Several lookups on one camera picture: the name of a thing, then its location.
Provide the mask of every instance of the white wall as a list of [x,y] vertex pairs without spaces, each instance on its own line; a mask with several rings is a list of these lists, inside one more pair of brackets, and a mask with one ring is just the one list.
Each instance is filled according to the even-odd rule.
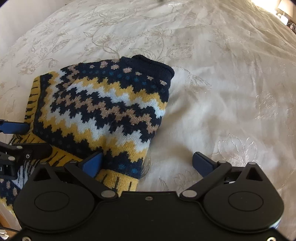
[[15,41],[71,0],[8,0],[0,8],[0,58]]

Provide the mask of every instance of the knit sweater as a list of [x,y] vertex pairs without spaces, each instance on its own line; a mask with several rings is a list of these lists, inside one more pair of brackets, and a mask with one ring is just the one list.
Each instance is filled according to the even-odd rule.
[[96,179],[121,194],[134,191],[151,139],[160,126],[174,71],[147,59],[79,63],[34,79],[26,135],[13,143],[47,142],[52,155],[34,160],[62,166],[104,153]]

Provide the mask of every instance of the screw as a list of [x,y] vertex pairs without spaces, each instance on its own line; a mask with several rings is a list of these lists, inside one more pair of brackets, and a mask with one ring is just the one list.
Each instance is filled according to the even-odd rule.
[[112,190],[105,190],[101,192],[101,196],[104,198],[112,198],[116,195],[116,193]]
[[197,192],[194,190],[185,190],[184,192],[182,192],[182,194],[184,197],[189,197],[189,198],[197,196]]
[[29,237],[25,236],[25,237],[22,238],[22,241],[31,241],[31,239]]
[[15,157],[14,157],[14,156],[9,156],[9,157],[8,157],[8,160],[10,160],[10,161],[14,161],[14,160],[15,160]]
[[146,201],[152,201],[152,200],[153,200],[153,197],[151,197],[151,196],[147,196],[147,197],[145,197],[145,200],[146,200]]

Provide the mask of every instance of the white zigzag stripe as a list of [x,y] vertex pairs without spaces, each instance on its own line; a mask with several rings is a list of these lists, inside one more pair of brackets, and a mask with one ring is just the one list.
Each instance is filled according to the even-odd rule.
[[[60,71],[59,74],[60,74],[59,77],[61,77],[65,73]],[[45,108],[47,110],[50,110],[50,105],[54,101],[53,94],[58,90],[56,85],[61,83],[61,80],[59,77],[57,77],[55,79],[56,83],[50,86],[50,88],[52,89],[52,93],[49,95],[49,102],[45,106]],[[148,149],[148,147],[149,147],[150,140],[148,140],[146,142],[142,142],[142,140],[140,139],[140,137],[142,135],[140,130],[134,131],[132,134],[125,135],[123,133],[123,126],[121,125],[121,126],[117,127],[113,133],[110,133],[110,131],[109,131],[110,125],[109,124],[107,124],[107,125],[105,124],[102,128],[99,128],[99,129],[96,128],[95,117],[91,118],[89,121],[83,123],[82,119],[81,119],[82,118],[81,113],[77,113],[73,118],[70,118],[70,111],[67,110],[64,114],[60,114],[59,111],[60,111],[60,108],[56,109],[54,112],[48,111],[48,113],[46,115],[46,119],[50,120],[51,118],[55,117],[56,124],[60,123],[62,120],[65,120],[65,123],[66,123],[65,127],[67,127],[67,128],[70,128],[72,126],[72,124],[76,124],[78,126],[79,133],[84,133],[87,129],[89,129],[92,133],[93,140],[98,140],[102,136],[106,136],[106,138],[107,138],[106,144],[107,145],[108,145],[108,143],[110,143],[110,141],[113,138],[116,138],[117,139],[117,142],[116,142],[117,146],[123,145],[127,141],[133,141],[137,152],[143,151],[145,148]]]
[[126,106],[131,106],[133,104],[138,104],[140,108],[146,108],[148,106],[151,106],[155,110],[156,118],[162,117],[165,114],[165,110],[161,110],[158,107],[158,103],[156,99],[151,99],[149,102],[144,102],[141,97],[135,98],[133,101],[129,99],[128,93],[124,93],[121,96],[117,96],[115,94],[116,90],[110,89],[109,92],[105,92],[104,87],[100,87],[98,89],[93,89],[93,84],[89,84],[87,86],[83,86],[81,82],[71,84],[67,90],[71,90],[72,88],[77,88],[76,93],[79,93],[83,90],[87,90],[87,94],[92,94],[96,92],[99,97],[109,97],[111,99],[112,103],[118,103],[118,102],[124,102]]

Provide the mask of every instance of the bed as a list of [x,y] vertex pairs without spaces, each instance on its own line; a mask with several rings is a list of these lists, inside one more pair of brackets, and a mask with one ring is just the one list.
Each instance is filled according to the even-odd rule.
[[[136,54],[175,71],[137,190],[190,187],[201,179],[195,151],[235,166],[254,161],[284,200],[279,230],[295,238],[296,36],[247,0],[74,0],[0,59],[0,116],[23,121],[36,76]],[[17,228],[5,202],[0,214]]]

